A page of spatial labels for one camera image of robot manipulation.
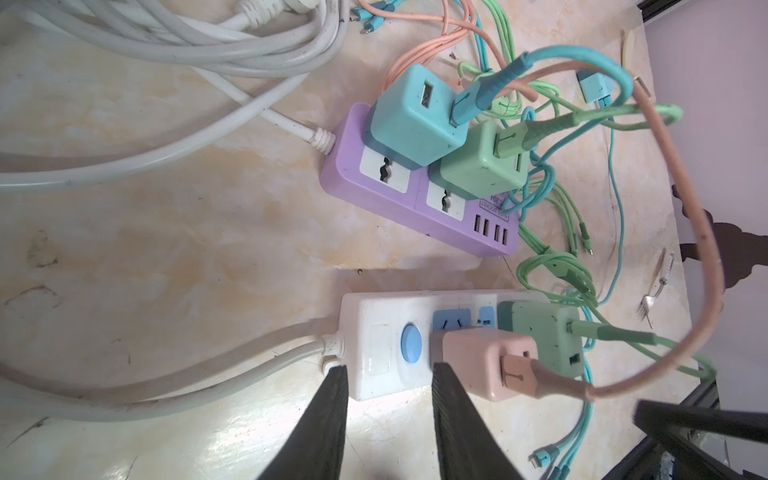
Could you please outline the teal green charger plug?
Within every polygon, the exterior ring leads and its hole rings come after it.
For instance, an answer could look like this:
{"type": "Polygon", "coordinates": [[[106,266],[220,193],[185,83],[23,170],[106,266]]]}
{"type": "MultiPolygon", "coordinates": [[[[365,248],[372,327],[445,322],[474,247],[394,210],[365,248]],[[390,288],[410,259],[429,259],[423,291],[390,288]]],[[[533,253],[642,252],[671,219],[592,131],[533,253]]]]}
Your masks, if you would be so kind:
{"type": "Polygon", "coordinates": [[[616,90],[612,79],[601,72],[589,70],[577,71],[576,78],[586,103],[595,103],[599,108],[612,105],[616,90]]]}

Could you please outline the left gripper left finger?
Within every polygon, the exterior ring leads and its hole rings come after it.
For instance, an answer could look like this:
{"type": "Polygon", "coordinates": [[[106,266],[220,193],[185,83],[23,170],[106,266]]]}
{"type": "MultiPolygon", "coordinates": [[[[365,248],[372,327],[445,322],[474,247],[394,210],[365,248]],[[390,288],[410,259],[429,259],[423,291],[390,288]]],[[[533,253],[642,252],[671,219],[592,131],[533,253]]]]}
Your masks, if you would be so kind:
{"type": "Polygon", "coordinates": [[[339,479],[348,400],[347,367],[333,367],[259,479],[339,479]]]}

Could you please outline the pink charger plug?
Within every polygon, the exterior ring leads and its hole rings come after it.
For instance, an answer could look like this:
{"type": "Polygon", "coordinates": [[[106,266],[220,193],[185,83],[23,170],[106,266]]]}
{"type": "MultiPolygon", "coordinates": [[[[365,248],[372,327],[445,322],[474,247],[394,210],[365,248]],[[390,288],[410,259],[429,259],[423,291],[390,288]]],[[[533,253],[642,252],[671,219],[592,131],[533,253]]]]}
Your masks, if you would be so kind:
{"type": "Polygon", "coordinates": [[[503,384],[506,355],[537,359],[536,342],[527,335],[480,327],[441,330],[430,339],[430,362],[449,364],[468,393],[491,402],[518,395],[503,384]]]}

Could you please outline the small green charger plug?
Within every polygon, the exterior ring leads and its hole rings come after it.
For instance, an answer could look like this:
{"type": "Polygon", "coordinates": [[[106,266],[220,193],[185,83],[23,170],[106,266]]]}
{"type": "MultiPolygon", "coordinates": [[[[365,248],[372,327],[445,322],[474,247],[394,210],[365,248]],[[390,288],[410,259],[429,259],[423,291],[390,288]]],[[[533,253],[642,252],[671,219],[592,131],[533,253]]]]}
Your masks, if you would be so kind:
{"type": "Polygon", "coordinates": [[[584,373],[584,341],[568,331],[579,321],[572,306],[530,300],[498,304],[498,328],[530,336],[536,343],[538,360],[552,372],[575,379],[584,373]]]}

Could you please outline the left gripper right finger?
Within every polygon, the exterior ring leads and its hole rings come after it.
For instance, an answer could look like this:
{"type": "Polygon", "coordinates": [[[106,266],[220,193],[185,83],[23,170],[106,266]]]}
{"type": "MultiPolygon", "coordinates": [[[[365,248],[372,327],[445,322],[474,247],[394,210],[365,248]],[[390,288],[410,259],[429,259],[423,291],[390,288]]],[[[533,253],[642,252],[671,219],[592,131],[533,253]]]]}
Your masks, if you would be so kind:
{"type": "Polygon", "coordinates": [[[519,479],[451,366],[433,365],[432,404],[442,479],[519,479]]]}

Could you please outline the light green charger plug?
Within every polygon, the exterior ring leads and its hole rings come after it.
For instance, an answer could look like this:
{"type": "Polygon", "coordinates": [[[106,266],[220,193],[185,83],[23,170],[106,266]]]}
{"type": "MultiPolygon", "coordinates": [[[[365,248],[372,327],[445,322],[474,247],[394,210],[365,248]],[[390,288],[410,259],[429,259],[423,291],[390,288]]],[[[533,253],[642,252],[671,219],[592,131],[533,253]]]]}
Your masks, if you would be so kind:
{"type": "Polygon", "coordinates": [[[502,129],[484,121],[471,127],[466,142],[429,166],[432,183],[465,200],[479,200],[522,188],[528,180],[530,149],[523,145],[525,123],[502,129]]]}

